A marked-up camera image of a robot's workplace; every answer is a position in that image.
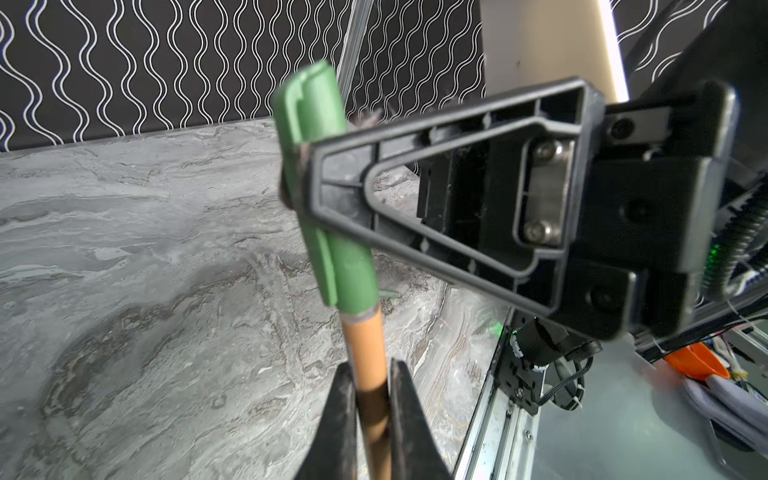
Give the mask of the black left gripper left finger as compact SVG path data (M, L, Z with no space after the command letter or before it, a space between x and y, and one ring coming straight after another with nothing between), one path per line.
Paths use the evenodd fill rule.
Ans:
M357 395L352 368L333 377L317 431L295 479L357 478Z

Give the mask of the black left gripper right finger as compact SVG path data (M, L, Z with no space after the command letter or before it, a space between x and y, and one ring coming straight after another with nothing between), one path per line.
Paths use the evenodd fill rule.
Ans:
M451 479L402 360L391 360L389 389L392 478Z

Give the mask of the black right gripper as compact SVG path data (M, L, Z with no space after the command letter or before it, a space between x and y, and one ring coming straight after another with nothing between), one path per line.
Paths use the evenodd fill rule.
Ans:
M689 324L737 123L716 80L606 108L554 323L592 339Z

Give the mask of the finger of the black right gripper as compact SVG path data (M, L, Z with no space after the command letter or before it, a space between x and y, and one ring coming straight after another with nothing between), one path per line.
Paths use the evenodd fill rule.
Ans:
M322 143L320 217L356 241L530 313L560 306L605 98L570 78Z

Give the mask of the light green pen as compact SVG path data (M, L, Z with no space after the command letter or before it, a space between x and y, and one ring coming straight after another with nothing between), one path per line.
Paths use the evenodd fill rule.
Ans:
M395 290L380 290L379 291L379 298L380 299L398 299L401 298L402 294Z

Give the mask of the dark green pen cap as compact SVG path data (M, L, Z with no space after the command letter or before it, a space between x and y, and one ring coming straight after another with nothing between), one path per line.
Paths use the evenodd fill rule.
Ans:
M273 118L282 155L279 191L298 219L323 303L357 323L379 308L379 286L368 246L320 217L323 188L354 190L360 182L323 176L322 143L347 133L344 106L332 65L304 66L280 85Z

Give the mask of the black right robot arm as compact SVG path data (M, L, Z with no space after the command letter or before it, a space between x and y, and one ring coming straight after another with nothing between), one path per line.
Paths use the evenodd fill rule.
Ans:
M689 323L763 230L766 169L767 5L731 1L638 99L572 78L323 140L294 205L528 313L498 381L536 413L538 368Z

